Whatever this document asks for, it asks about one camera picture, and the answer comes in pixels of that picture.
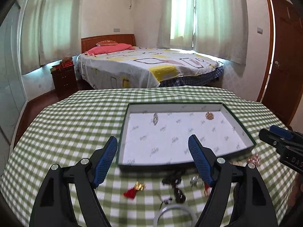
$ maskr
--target pillow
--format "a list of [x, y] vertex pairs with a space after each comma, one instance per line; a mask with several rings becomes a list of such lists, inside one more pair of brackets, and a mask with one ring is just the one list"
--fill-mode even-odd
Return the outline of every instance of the pillow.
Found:
[[134, 50], [134, 49], [135, 48], [130, 44], [117, 44], [114, 46], [97, 46], [85, 52], [84, 54], [89, 56], [95, 56], [97, 54], [108, 54], [108, 53], [113, 53], [123, 50]]
[[118, 43], [115, 41], [105, 40], [105, 41], [101, 41], [101, 42], [97, 43], [96, 46], [114, 46], [117, 44]]

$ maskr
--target red tassel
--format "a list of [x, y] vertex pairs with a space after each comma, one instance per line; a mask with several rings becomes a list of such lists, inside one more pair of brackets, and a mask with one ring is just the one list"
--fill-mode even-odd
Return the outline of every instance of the red tassel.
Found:
[[137, 190], [135, 188], [132, 188], [126, 191], [123, 195], [126, 198], [134, 199], [136, 197], [136, 194], [137, 194]]
[[207, 183], [204, 183], [204, 185], [205, 185], [204, 195], [209, 197], [209, 195], [210, 195], [209, 189], [211, 187]]

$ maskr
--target light switch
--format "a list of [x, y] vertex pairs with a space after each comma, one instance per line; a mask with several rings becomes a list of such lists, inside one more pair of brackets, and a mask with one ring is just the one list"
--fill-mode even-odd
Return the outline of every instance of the light switch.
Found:
[[258, 27], [258, 33], [263, 34], [263, 29]]

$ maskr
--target wooden door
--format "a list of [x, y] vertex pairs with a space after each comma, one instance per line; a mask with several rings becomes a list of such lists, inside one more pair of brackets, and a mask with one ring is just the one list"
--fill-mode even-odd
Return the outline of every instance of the wooden door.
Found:
[[303, 91], [303, 20], [286, 0], [272, 0], [275, 53], [262, 103], [289, 125]]

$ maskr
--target door frame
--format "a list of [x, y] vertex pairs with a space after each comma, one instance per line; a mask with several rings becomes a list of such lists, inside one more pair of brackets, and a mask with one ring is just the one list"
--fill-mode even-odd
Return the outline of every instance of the door frame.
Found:
[[[259, 95], [257, 98], [257, 102], [261, 101], [264, 91], [266, 91], [265, 86], [266, 86], [268, 76], [269, 76], [269, 69], [270, 69], [270, 65], [272, 63], [272, 53], [273, 53], [272, 51], [273, 51], [273, 47], [274, 47], [274, 20], [273, 20], [272, 6], [271, 6], [270, 0], [267, 0], [267, 5], [268, 5], [268, 10], [269, 10], [269, 24], [270, 24], [269, 53], [268, 53], [268, 59], [267, 59], [267, 65], [266, 65], [266, 69], [265, 69], [264, 79], [263, 79], [261, 89], [260, 89], [260, 92], [259, 92]], [[290, 116], [289, 120], [287, 121], [287, 123], [285, 124], [286, 126], [289, 126], [292, 119], [294, 118], [294, 115], [300, 104], [302, 94], [303, 94], [303, 85], [301, 86], [300, 94], [298, 96], [296, 105], [291, 113], [291, 116]]]

